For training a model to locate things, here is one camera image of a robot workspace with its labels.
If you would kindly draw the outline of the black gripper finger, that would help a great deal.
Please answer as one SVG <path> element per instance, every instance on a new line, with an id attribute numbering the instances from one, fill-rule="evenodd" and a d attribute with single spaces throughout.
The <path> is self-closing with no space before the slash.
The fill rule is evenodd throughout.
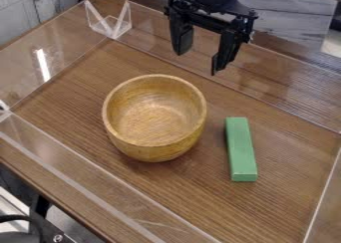
<path id="1" fill-rule="evenodd" d="M 240 45 L 239 34 L 235 31 L 224 30 L 219 37 L 218 52 L 211 58 L 211 74 L 226 68 L 234 60 Z"/>
<path id="2" fill-rule="evenodd" d="M 192 25 L 175 10 L 170 10 L 170 39 L 174 52 L 183 55 L 192 45 Z"/>

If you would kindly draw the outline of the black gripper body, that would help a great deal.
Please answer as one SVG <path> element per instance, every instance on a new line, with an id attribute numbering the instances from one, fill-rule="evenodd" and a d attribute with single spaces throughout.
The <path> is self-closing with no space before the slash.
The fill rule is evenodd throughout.
<path id="1" fill-rule="evenodd" d="M 175 10 L 188 23 L 211 32 L 231 30 L 240 35 L 252 31 L 256 12 L 238 0 L 167 0 L 165 15 Z"/>

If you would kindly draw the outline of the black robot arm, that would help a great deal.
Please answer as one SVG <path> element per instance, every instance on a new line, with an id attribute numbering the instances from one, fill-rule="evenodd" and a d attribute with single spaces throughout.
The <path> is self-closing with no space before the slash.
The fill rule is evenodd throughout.
<path id="1" fill-rule="evenodd" d="M 171 47 L 178 56 L 191 48 L 194 27 L 219 35 L 218 51 L 211 57 L 214 76 L 234 61 L 240 44 L 252 35 L 256 12 L 238 0 L 168 0 L 164 14 L 170 20 Z"/>

